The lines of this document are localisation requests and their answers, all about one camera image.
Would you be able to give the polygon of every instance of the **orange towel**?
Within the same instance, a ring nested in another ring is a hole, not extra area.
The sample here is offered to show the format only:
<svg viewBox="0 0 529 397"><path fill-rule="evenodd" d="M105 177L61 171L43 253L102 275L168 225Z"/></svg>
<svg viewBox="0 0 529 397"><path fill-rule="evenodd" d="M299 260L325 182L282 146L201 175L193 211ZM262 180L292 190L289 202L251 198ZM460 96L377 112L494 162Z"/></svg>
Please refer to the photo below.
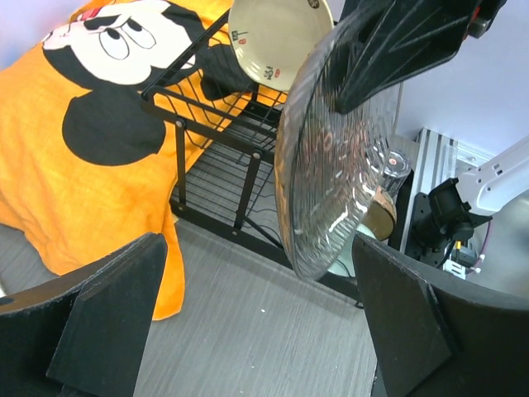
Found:
<svg viewBox="0 0 529 397"><path fill-rule="evenodd" d="M178 179L175 131L141 110L138 92L230 5L94 0L0 73L0 222L22 230L57 275L162 232L169 254L154 319L179 312L184 295L169 207ZM206 81L223 77L213 55L233 57L227 31L216 38L211 59L193 57L171 84L236 115L246 101L234 94L248 83L242 72L221 93ZM156 101L192 116L185 103ZM206 125L221 121L193 115ZM191 133L186 140L186 170L203 152L197 142L205 139Z"/></svg>

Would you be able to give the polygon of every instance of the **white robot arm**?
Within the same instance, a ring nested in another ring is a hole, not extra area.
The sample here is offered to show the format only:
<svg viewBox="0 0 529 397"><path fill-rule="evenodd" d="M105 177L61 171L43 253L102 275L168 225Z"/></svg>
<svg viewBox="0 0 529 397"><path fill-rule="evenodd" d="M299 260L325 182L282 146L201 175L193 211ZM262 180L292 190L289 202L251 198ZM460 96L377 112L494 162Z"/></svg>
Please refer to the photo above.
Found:
<svg viewBox="0 0 529 397"><path fill-rule="evenodd" d="M489 162L458 176L461 201L475 215L492 216L529 190L529 136Z"/></svg>

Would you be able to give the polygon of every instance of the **white plate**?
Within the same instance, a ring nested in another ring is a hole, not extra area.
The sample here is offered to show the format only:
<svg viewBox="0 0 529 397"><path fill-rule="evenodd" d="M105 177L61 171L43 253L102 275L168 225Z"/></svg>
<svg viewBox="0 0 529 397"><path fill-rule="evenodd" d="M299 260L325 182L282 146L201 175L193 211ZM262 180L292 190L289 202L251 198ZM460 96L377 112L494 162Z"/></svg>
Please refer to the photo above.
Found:
<svg viewBox="0 0 529 397"><path fill-rule="evenodd" d="M278 91L290 90L307 56L333 26L325 0L234 0L228 18L241 68Z"/></svg>

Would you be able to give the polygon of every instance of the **metal wire shelf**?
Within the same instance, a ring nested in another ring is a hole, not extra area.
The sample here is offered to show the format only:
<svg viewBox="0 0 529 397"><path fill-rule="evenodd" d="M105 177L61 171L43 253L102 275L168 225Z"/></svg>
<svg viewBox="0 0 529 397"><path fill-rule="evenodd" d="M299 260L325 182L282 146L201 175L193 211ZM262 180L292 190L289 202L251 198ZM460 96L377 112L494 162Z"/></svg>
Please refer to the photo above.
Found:
<svg viewBox="0 0 529 397"><path fill-rule="evenodd" d="M241 79L231 47L220 46L227 17L228 12L144 90L143 108L175 125L179 182L170 200L174 213L292 269L279 237L273 172L287 96ZM211 52L216 46L219 50ZM204 51L213 56L202 56ZM195 80L183 74L193 65L191 59L203 67ZM221 78L211 79L211 73ZM196 90L201 84L204 91L204 82L218 100L205 100ZM186 144L204 150L189 170ZM360 300L354 279L327 274L319 282Z"/></svg>

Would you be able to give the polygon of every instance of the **black cord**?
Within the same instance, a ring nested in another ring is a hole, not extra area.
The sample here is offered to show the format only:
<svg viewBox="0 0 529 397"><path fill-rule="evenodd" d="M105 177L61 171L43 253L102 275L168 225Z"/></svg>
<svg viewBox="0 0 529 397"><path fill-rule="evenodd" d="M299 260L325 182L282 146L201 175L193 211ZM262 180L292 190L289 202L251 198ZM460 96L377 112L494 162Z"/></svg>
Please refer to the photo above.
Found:
<svg viewBox="0 0 529 397"><path fill-rule="evenodd" d="M445 257L443 258L441 263L439 265L437 265L437 269L440 269L441 267L443 267L443 265L446 263L446 261L448 261L448 258L450 258L450 254L454 250L454 246L455 246L455 242L451 242L450 245L448 246L448 249L446 250Z"/></svg>

